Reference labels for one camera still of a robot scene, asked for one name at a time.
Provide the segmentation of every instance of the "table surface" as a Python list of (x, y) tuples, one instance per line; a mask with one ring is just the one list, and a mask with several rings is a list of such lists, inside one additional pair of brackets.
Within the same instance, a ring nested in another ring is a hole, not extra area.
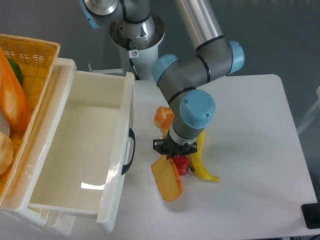
[(152, 140), (161, 137), (153, 117), (166, 102), (153, 81), (136, 81), (136, 152), (113, 232), (106, 235), (95, 219), (78, 217), (69, 236), (12, 226), (1, 230), (6, 239), (248, 240), (320, 233), (304, 223), (301, 205), (315, 203), (316, 196), (279, 77), (223, 77), (200, 88), (216, 103), (202, 156), (219, 183), (189, 173), (181, 177), (180, 198), (163, 201), (151, 164), (160, 157)]

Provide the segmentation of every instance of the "black handle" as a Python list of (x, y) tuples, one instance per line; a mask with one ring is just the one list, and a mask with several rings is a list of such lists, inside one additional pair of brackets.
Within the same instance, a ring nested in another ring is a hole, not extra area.
[(136, 150), (136, 137), (135, 137), (135, 133), (134, 131), (131, 129), (131, 127), (129, 128), (129, 138), (132, 138), (133, 140), (133, 151), (132, 151), (132, 156), (131, 156), (131, 160), (130, 162), (128, 162), (127, 164), (123, 165), (122, 167), (122, 172), (121, 175), (125, 174), (126, 172), (128, 172), (132, 161), (134, 160), (134, 156), (135, 156), (135, 150)]

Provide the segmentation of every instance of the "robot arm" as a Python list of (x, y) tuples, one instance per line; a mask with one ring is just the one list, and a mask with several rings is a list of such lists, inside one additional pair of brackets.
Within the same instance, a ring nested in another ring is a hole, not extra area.
[[(110, 35), (128, 51), (131, 47), (145, 50), (157, 45), (165, 34), (160, 18), (150, 13), (150, 0), (80, 1), (99, 23), (105, 21), (105, 16), (121, 20), (111, 24)], [(208, 0), (175, 1), (197, 55), (186, 62), (165, 55), (151, 68), (154, 81), (175, 115), (166, 137), (153, 141), (153, 148), (167, 158), (195, 153), (195, 140), (215, 112), (214, 99), (197, 87), (237, 71), (245, 59), (237, 42), (226, 41)]]
[(176, 3), (197, 55), (184, 63), (174, 55), (165, 55), (151, 69), (175, 115), (166, 137), (153, 141), (153, 149), (167, 158), (195, 153), (195, 140), (215, 112), (214, 99), (197, 87), (227, 76), (244, 64), (241, 46), (226, 41), (208, 1)]

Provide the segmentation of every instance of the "wicker basket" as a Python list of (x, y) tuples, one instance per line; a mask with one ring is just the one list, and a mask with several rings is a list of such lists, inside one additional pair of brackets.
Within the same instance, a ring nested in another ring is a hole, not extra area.
[(10, 129), (13, 143), (13, 162), (0, 174), (0, 202), (5, 194), (8, 181), (13, 178), (26, 141), (33, 127), (40, 103), (45, 94), (51, 72), (59, 54), (60, 45), (28, 37), (0, 34), (0, 47), (5, 56), (19, 64), (23, 82), (22, 89), (32, 111), (30, 123), (25, 132)]

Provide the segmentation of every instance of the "gray floor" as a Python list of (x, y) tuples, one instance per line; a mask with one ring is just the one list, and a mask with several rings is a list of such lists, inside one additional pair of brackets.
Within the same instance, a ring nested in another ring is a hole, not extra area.
[[(245, 65), (237, 75), (281, 77), (294, 122), (317, 99), (320, 86), (320, 1), (211, 0), (228, 40), (241, 43)], [(186, 59), (193, 45), (172, 0), (151, 0), (165, 24), (159, 55)], [(91, 29), (77, 0), (3, 0), (0, 33), (61, 44), (59, 57), (73, 59), (78, 70), (121, 68), (118, 49), (107, 28)], [(300, 135), (308, 169), (320, 176), (320, 119)]]

